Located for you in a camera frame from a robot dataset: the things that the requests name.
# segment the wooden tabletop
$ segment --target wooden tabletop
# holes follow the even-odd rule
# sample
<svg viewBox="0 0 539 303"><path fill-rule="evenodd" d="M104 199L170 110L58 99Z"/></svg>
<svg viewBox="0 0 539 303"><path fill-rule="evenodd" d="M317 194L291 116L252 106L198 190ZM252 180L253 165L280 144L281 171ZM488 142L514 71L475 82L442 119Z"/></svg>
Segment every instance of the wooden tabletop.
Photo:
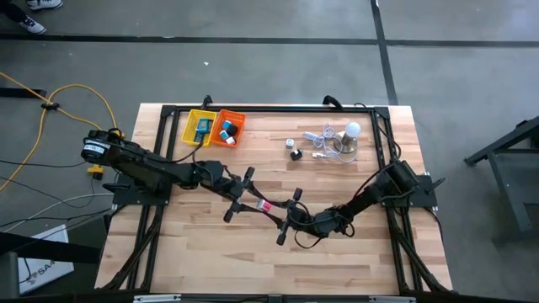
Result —
<svg viewBox="0 0 539 303"><path fill-rule="evenodd" d="M162 104L141 104L132 140L153 149ZM424 172L423 158L408 106L389 108L395 141L402 147L417 174ZM180 138L187 120L179 120L174 157L192 150ZM253 181L268 199L291 199L295 188L303 189L302 202L312 213L346 203L377 169L371 120L367 114L247 113L248 120L238 149L212 145L196 153L196 160L219 160L234 174L243 176L255 167ZM337 131L356 121L362 127L356 161L318 160L310 156L312 143L304 131L322 133L328 122ZM164 138L168 138L170 125ZM285 141L292 138L304 151L293 162ZM164 141L163 153L166 151ZM248 193L242 202L254 205ZM275 240L278 230L261 214L236 214L227 224L222 217L229 201L198 188L173 188L165 209L157 249L152 292L169 293L280 293L318 295L394 295L398 293L392 249L384 209L375 205L354 219L353 238L332 234L310 250L298 247L292 230L285 245ZM133 250L140 206L125 207L112 220L96 287L110 281ZM447 288L451 280L440 233L431 214L411 209L410 219L417 252ZM315 239L298 234L303 245ZM413 286L408 258L403 258L407 281ZM145 262L141 262L139 282Z"/></svg>

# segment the orange bin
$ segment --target orange bin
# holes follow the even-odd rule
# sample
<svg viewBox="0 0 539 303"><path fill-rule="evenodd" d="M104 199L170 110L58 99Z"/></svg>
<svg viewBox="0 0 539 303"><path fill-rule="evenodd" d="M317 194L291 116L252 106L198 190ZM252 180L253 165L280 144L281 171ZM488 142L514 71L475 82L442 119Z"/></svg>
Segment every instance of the orange bin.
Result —
<svg viewBox="0 0 539 303"><path fill-rule="evenodd" d="M242 136L243 126L245 125L246 119L247 119L246 114L241 114L241 113L233 112L230 110L221 109L221 111L219 112L219 115L217 116L217 120L213 123L213 129L211 131L210 141L220 146L236 148L237 144L239 144L239 139ZM233 125L237 126L237 134L233 137L236 144L231 145L231 144L226 143L219 135L221 130L223 130L222 123L225 122L225 120L229 120Z"/></svg>

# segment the gray floor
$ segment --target gray floor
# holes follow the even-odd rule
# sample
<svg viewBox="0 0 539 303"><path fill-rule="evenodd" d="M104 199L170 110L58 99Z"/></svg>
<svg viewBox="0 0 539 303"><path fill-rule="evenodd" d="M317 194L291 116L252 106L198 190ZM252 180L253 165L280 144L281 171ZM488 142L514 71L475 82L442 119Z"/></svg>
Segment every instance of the gray floor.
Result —
<svg viewBox="0 0 539 303"><path fill-rule="evenodd" d="M533 0L379 3L388 39L539 40L534 18L539 4ZM368 0L163 0L159 5L66 0L61 10L35 18L53 34L376 38ZM19 31L5 18L0 18L0 29ZM49 92L68 83L96 88L128 134L139 103L200 102L206 94L230 103L318 104L332 94L346 104L387 104L377 46L1 43L2 72ZM487 163L469 168L462 161L539 113L539 49L390 47L389 56L399 104L413 107L425 165L433 176L447 178L437 195L455 290L539 300L539 246L492 244L490 239L510 226L494 177ZM6 85L0 79L0 86ZM74 114L110 126L104 106L90 93L69 91L57 101ZM34 143L39 116L36 101L0 102L0 158L23 159ZM32 162L79 162L87 132L86 125L48 114ZM0 176L7 177L14 166L0 169ZM65 199L91 193L85 169L26 167L17 180ZM94 187L104 191L98 183ZM11 184L0 194L0 222L53 203ZM96 198L84 210L59 206L47 214L76 215L109 203ZM55 224L29 222L14 232L32 235Z"/></svg>

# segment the wire bundle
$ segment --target wire bundle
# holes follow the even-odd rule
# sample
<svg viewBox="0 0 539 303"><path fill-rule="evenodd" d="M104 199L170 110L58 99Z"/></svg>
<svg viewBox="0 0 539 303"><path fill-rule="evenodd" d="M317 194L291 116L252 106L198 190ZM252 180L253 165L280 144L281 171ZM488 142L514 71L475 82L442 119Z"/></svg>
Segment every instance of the wire bundle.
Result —
<svg viewBox="0 0 539 303"><path fill-rule="evenodd" d="M110 108L109 106L109 103L107 102L107 100L101 95L99 94L95 89L91 88L91 87L88 87L86 85L82 85L82 84L70 84L70 85L66 85L64 87L61 87L61 88L58 88L57 90L55 90L54 92L52 92L51 96L49 98L45 98L43 96L41 96L40 94L34 92L32 89L28 88L27 86L25 86L24 84L22 84L21 82L13 79L12 77L6 75L5 73L3 72L0 72L0 76L8 79L9 81L19 85L21 88L24 88L25 90L27 90L28 92L32 93L34 96L36 96L37 98L40 98L41 100L45 101L45 104L47 105L53 105L53 100L54 98L56 97L56 95L63 91L63 90L66 90L68 88L84 88L84 89L87 89L88 91L92 92L93 94L95 94L96 96L98 96L102 101L103 103L105 104L105 106L107 107L107 110L109 111L109 114L110 114L110 118L112 119L112 124L114 127L117 127L117 124L116 124L116 119L115 119L115 115L113 114L112 112L112 109ZM64 109L61 109L61 108L57 108L56 110L58 110L59 112L61 112L62 114L66 115L67 117L71 118L71 119L74 119L76 121L80 121L80 122L84 122L84 123L87 123L95 128L97 128L98 130L101 130L101 127L99 127L99 125L97 125L95 122L93 121L90 121L90 120L86 120L84 118L79 118L73 114L70 114L68 113L66 110ZM43 135L43 129L44 129L44 126L45 126L45 115L47 113L47 109L43 109L41 111L41 117L40 117L40 130L38 131L38 134L37 134L37 138L35 140L35 143L34 143L34 146L32 147L32 149L30 150L30 152L28 153L28 155L26 155L26 157L24 158L24 160L22 161L22 164L19 165L19 167L17 167L17 169L11 174L11 176L8 178L8 180L0 187L0 192L3 191L9 184L9 182L11 182L16 176L17 174L19 174L20 170L23 168L24 164L32 157L32 155L34 154L35 152L35 149L37 148L37 146L40 144L40 141L41 141L41 136Z"/></svg>
<svg viewBox="0 0 539 303"><path fill-rule="evenodd" d="M337 141L339 143L339 149L335 151L333 148L327 146L326 140ZM353 162L359 154L359 150L356 150L355 155L351 159L344 160L343 158L341 158L340 154L343 151L343 142L335 135L335 130L333 127L329 126L329 123L324 124L322 135L314 138L314 140L312 140L312 144L316 148L322 148L323 157L332 159L336 158L339 159L342 163Z"/></svg>

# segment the metal stand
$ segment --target metal stand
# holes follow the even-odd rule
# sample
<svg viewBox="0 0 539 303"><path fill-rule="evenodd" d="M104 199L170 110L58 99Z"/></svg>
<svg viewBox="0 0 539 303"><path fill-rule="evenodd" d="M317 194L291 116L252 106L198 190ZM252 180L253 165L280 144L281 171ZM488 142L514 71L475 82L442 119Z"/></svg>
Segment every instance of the metal stand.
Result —
<svg viewBox="0 0 539 303"><path fill-rule="evenodd" d="M534 143L538 136L539 116L523 121L509 134L464 159L469 166L489 161L499 191L513 212L518 230L495 237L495 243L539 238L539 229L531 224L526 210L526 206L539 205L539 149ZM530 148L511 148L525 139L531 140Z"/></svg>

